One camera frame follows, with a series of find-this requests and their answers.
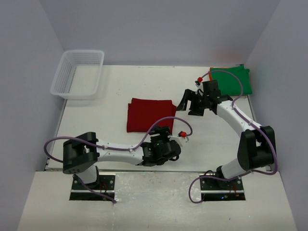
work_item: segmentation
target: white plastic basket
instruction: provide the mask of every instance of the white plastic basket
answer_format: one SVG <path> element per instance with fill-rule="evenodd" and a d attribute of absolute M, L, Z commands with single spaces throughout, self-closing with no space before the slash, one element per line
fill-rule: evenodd
<path fill-rule="evenodd" d="M 102 51 L 65 51 L 50 88 L 51 94 L 67 100 L 95 99 L 103 60 Z"/>

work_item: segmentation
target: green cloth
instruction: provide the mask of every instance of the green cloth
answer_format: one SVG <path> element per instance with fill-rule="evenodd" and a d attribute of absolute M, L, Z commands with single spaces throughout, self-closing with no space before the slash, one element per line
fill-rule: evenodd
<path fill-rule="evenodd" d="M 229 71 L 239 78 L 243 85 L 244 95 L 252 94 L 249 82 L 249 69 L 245 69 L 244 65 L 230 68 L 210 68 L 210 71 L 223 70 Z M 212 80 L 217 80 L 222 95 L 239 95 L 241 87 L 239 82 L 231 75 L 223 72 L 215 72 L 210 74 Z"/>

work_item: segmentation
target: white table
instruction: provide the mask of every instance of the white table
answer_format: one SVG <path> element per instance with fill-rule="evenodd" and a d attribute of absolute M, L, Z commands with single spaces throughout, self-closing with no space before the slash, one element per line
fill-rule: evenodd
<path fill-rule="evenodd" d="M 78 136 L 94 131 L 97 137 L 109 142 L 137 144 L 142 133 L 127 133 L 128 103 L 132 98 L 172 100 L 178 105 L 184 90 L 195 90 L 195 81 L 209 67 L 174 66 L 114 66 L 105 65 L 102 71 L 97 99 L 94 101 L 67 101 L 57 136 Z M 237 105 L 248 116 L 251 110 L 247 97 Z M 182 148 L 180 159 L 163 166 L 141 167 L 120 162 L 100 162 L 100 170 L 139 170 L 170 172 L 202 172 L 216 170 L 236 157 L 239 137 L 219 116 L 205 110 L 203 117 L 188 116 L 188 111 L 176 116 L 193 127 L 188 145 Z M 189 131 L 180 121 L 174 121 L 173 133 Z M 52 155 L 63 158 L 63 142 L 56 141 Z M 62 164 L 50 160 L 48 168 L 62 169 Z"/>
<path fill-rule="evenodd" d="M 69 201 L 72 176 L 37 172 L 19 231 L 296 231 L 279 173 L 243 178 L 246 201 L 195 205 L 197 173 L 118 173 L 118 203 Z M 200 199 L 200 184 L 192 190 Z"/>

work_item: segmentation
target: red cloth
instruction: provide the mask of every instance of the red cloth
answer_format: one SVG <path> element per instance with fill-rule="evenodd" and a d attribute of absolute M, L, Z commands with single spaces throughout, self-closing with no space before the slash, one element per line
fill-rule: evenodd
<path fill-rule="evenodd" d="M 171 100 L 141 100 L 132 98 L 128 104 L 127 132 L 147 132 L 153 123 L 166 116 L 175 116 L 177 107 Z M 166 119 L 157 126 L 169 126 L 172 133 L 173 119 Z"/>

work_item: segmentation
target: wall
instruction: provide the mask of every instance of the wall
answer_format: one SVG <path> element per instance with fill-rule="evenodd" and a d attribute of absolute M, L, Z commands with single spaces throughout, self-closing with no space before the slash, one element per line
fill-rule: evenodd
<path fill-rule="evenodd" d="M 65 50 L 105 64 L 244 63 L 279 0 L 40 0 Z"/>
<path fill-rule="evenodd" d="M 305 0 L 281 1 L 246 62 L 257 120 L 276 132 L 279 169 L 299 231 L 308 229 L 307 9 Z"/>
<path fill-rule="evenodd" d="M 37 0 L 2 0 L 0 31 L 0 230 L 11 231 L 59 120 L 49 88 L 63 49 Z"/>

